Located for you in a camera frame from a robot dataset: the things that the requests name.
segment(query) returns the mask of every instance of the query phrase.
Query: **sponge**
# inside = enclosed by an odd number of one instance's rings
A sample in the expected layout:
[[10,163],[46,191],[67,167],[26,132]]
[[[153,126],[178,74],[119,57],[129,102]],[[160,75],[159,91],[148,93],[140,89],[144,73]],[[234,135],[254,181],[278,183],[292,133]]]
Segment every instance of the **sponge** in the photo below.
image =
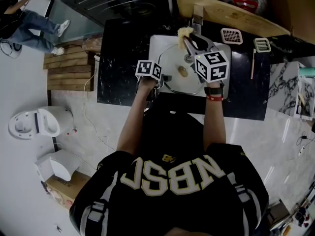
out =
[[178,34],[178,45],[179,49],[185,49],[184,45],[184,37],[188,37],[189,35],[193,32],[193,28],[191,27],[182,27],[178,29],[177,34]]

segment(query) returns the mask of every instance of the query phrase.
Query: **jeans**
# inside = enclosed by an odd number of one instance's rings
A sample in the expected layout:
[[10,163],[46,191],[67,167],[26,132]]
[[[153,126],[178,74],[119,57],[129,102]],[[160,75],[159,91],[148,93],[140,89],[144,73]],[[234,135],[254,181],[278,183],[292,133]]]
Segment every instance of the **jeans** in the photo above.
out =
[[9,42],[25,45],[33,49],[37,49],[44,53],[51,53],[54,45],[41,36],[34,35],[30,29],[41,30],[52,35],[58,34],[60,25],[55,24],[49,18],[40,16],[38,13],[30,10],[25,10],[25,16],[21,25],[16,29]]

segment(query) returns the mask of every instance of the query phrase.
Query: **red wristband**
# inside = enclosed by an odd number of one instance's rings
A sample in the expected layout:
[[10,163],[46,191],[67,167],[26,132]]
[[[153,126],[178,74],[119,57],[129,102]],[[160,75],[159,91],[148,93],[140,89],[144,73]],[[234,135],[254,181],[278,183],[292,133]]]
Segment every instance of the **red wristband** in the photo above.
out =
[[213,97],[211,95],[207,95],[208,100],[212,100],[212,101],[223,101],[223,97]]

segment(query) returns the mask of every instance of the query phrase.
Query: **wristwatch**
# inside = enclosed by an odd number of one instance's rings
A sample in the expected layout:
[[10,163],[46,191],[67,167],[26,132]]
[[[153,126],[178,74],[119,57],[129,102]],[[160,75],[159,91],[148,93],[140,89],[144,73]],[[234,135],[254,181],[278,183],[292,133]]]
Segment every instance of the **wristwatch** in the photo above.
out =
[[206,95],[216,95],[216,94],[223,95],[223,88],[224,88],[224,84],[220,83],[219,88],[205,88],[205,93]]

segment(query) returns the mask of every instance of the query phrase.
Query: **jersey lettering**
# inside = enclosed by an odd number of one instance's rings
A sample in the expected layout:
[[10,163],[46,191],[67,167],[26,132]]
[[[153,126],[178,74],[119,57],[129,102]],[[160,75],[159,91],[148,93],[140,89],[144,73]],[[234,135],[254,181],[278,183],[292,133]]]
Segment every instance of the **jersey lettering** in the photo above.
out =
[[211,174],[215,175],[216,177],[220,178],[225,175],[224,171],[218,166],[218,164],[213,160],[210,156],[204,155],[210,164],[206,163],[205,161],[201,160],[200,158],[194,159],[192,162],[197,166],[199,173],[202,178],[201,188],[204,190],[210,183],[214,180],[212,176],[209,176],[207,171]]
[[[209,163],[201,160],[200,158],[192,160],[193,164],[197,166],[201,175],[202,182],[200,185],[202,190],[204,190],[210,183],[214,181],[214,179],[208,174],[208,172],[218,178],[225,176],[224,171],[221,170],[221,168],[213,158],[208,155],[204,155],[204,158],[207,159]],[[147,196],[161,196],[167,191],[167,179],[151,174],[151,169],[155,169],[156,171],[158,171],[158,174],[160,176],[167,176],[166,170],[164,170],[160,165],[157,165],[152,161],[145,161],[143,163],[143,159],[141,157],[138,157],[136,160],[134,160],[133,163],[136,163],[133,179],[127,178],[126,173],[124,173],[120,179],[121,183],[130,186],[134,190],[140,189],[141,187],[141,189]],[[195,182],[193,173],[190,169],[190,165],[191,162],[188,161],[168,171],[169,188],[176,195],[187,195],[201,190],[199,184]],[[142,168],[143,175],[146,177],[146,179],[142,179]],[[151,189],[151,182],[158,182],[159,188]],[[186,187],[180,188],[179,182],[185,182]]]
[[[170,189],[176,195],[185,195],[185,194],[190,194],[196,191],[200,191],[199,185],[195,183],[195,180],[193,178],[190,165],[191,165],[191,162],[188,161],[168,171],[168,176],[170,178],[169,179]],[[176,172],[179,170],[183,170],[184,174],[181,176],[176,176]],[[187,187],[179,188],[179,185],[178,185],[179,181],[186,181]]]
[[136,160],[134,160],[134,162],[136,162],[136,168],[134,170],[133,180],[126,178],[126,173],[125,173],[120,178],[120,182],[130,186],[134,190],[137,190],[137,189],[140,189],[143,160],[141,157],[138,157]]
[[[151,169],[158,171],[158,174],[161,176],[166,176],[166,170],[164,170],[160,165],[155,164],[152,161],[144,162],[143,175],[147,180],[142,179],[142,190],[147,196],[161,196],[167,191],[167,180],[162,177],[157,177],[151,175]],[[159,190],[150,189],[150,181],[159,183]]]

